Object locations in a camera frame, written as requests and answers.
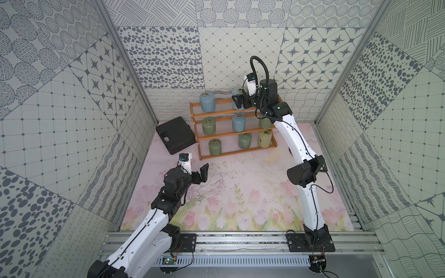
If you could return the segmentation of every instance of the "pink floral mat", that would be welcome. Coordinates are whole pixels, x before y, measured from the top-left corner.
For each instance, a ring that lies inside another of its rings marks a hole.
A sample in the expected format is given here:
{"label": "pink floral mat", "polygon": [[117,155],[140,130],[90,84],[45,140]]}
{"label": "pink floral mat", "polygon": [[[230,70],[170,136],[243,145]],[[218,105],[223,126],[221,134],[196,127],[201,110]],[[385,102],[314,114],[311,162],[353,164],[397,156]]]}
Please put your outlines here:
{"label": "pink floral mat", "polygon": [[[321,148],[310,124],[298,124],[312,149]],[[286,171],[294,165],[287,144],[275,129],[277,148],[237,155],[199,160],[194,144],[182,152],[192,153],[192,170],[209,163],[206,183],[192,185],[187,202],[171,220],[181,230],[212,231],[286,231],[303,230],[303,208],[296,185]],[[163,186],[164,174],[173,168],[178,153],[170,155],[155,133],[141,175],[131,197],[121,229],[134,230],[150,209],[150,204]],[[317,184],[330,190],[324,173]],[[327,194],[318,190],[321,213],[331,231],[353,231],[354,228],[338,190]]]}

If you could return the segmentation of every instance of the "black plastic case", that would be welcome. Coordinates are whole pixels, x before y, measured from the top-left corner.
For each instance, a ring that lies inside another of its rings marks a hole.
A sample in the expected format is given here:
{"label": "black plastic case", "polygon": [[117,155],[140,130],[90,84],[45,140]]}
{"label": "black plastic case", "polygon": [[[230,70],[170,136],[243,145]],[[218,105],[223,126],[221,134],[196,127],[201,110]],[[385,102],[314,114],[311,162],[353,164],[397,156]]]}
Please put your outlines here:
{"label": "black plastic case", "polygon": [[170,154],[180,152],[196,143],[192,129],[182,117],[158,125],[156,132]]}

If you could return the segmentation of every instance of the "wooden shelf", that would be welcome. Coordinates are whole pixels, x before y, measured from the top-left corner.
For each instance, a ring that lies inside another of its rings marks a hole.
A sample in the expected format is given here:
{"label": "wooden shelf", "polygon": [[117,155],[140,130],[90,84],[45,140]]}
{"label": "wooden shelf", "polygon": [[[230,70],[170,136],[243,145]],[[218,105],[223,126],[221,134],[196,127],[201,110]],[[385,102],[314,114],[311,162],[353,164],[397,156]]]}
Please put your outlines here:
{"label": "wooden shelf", "polygon": [[[246,153],[252,152],[256,150],[275,148],[278,146],[273,133],[271,144],[267,148],[261,148],[258,146],[258,132],[264,130],[271,130],[275,128],[274,125],[271,126],[270,129],[262,129],[259,126],[258,119],[255,117],[255,107],[250,107],[248,109],[236,110],[232,108],[232,99],[218,100],[215,102],[216,107],[213,112],[204,112],[201,109],[200,103],[190,103],[190,116],[193,120],[195,139],[198,143],[198,153],[199,159],[208,159],[214,158],[215,156],[210,155],[210,151],[208,149],[208,141],[211,139],[218,138],[222,141],[222,151],[227,150],[226,152],[221,153],[216,157],[227,156],[237,153]],[[243,114],[246,117],[246,127],[242,132],[236,132],[232,129],[232,116],[226,117],[218,117],[220,115],[226,114]],[[206,135],[202,131],[202,119],[198,120],[198,118],[205,117],[213,117],[216,121],[216,133],[213,135]],[[238,146],[238,134],[242,133],[251,133],[252,134],[252,143],[249,149],[241,149]]]}
{"label": "wooden shelf", "polygon": [[202,131],[202,121],[196,121],[196,131],[195,138],[197,140],[205,140],[205,139],[212,139],[212,138],[219,138],[224,136],[230,136],[230,135],[237,135],[237,134],[244,134],[244,133],[252,133],[257,131],[263,131],[263,130],[270,130],[274,129],[275,126],[272,125],[269,129],[262,129],[259,127],[258,119],[255,117],[255,113],[250,114],[244,114],[246,117],[246,128],[241,132],[236,132],[232,129],[232,117],[222,117],[222,118],[216,118],[216,133],[213,135],[206,135]]}
{"label": "wooden shelf", "polygon": [[[277,141],[275,140],[274,136],[272,135],[271,144],[267,148],[253,147],[253,148],[248,148],[248,149],[240,149],[240,150],[231,151],[231,152],[227,152],[227,153],[221,153],[220,155],[215,156],[215,157],[223,157],[226,155],[232,155],[232,154],[237,154],[237,153],[253,152],[253,151],[257,151],[257,150],[261,150],[261,149],[276,148],[277,146],[278,146]],[[214,156],[213,155],[205,155],[203,157],[200,157],[200,160],[209,159],[209,158],[214,158]]]}
{"label": "wooden shelf", "polygon": [[232,99],[226,100],[218,100],[215,101],[216,108],[213,112],[204,112],[201,109],[201,104],[198,103],[190,103],[190,116],[193,118],[204,118],[204,117],[212,117],[217,115],[231,114],[231,113],[242,113],[244,111],[252,111],[255,110],[255,107],[250,107],[243,110],[236,110],[232,108]]}

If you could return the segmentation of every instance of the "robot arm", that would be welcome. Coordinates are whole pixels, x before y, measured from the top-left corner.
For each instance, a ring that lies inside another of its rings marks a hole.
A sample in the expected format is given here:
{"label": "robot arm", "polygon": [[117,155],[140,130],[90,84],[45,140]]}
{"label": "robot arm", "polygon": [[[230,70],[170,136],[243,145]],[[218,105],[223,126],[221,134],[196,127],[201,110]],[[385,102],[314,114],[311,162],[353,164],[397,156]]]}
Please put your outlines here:
{"label": "robot arm", "polygon": [[191,159],[191,153],[179,154],[178,166],[166,173],[144,221],[105,262],[94,262],[87,278],[141,278],[162,254],[179,246],[180,229],[168,223],[183,205],[182,197],[185,203],[190,185],[207,181],[209,168],[207,163],[201,173],[192,172]]}
{"label": "robot arm", "polygon": [[[266,79],[258,81],[253,60],[257,60],[262,65]],[[319,171],[326,172],[324,158],[321,155],[317,156],[301,136],[295,118],[292,116],[292,110],[287,103],[279,101],[277,83],[275,80],[269,79],[265,63],[257,56],[252,56],[250,65],[252,73],[244,77],[248,92],[245,92],[243,88],[241,89],[243,95],[232,97],[232,99],[238,107],[241,106],[240,103],[244,104],[244,108],[249,107],[249,104],[255,106],[255,115],[259,110],[263,117],[274,123],[286,140],[296,165],[287,170],[287,177],[297,186],[303,201],[305,245],[312,251],[324,250],[326,242],[332,241],[328,226],[320,212],[317,186],[313,186],[317,173]]]}

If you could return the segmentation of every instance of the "star pattern tile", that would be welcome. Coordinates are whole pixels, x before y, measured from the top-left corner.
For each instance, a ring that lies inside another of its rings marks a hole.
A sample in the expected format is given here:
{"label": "star pattern tile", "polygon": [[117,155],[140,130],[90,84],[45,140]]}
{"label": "star pattern tile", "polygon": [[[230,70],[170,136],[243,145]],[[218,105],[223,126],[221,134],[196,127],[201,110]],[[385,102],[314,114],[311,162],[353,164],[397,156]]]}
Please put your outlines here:
{"label": "star pattern tile", "polygon": [[69,67],[111,125],[119,129],[137,93],[108,36],[94,43]]}
{"label": "star pattern tile", "polygon": [[286,28],[275,80],[279,89],[332,89],[364,28]]}

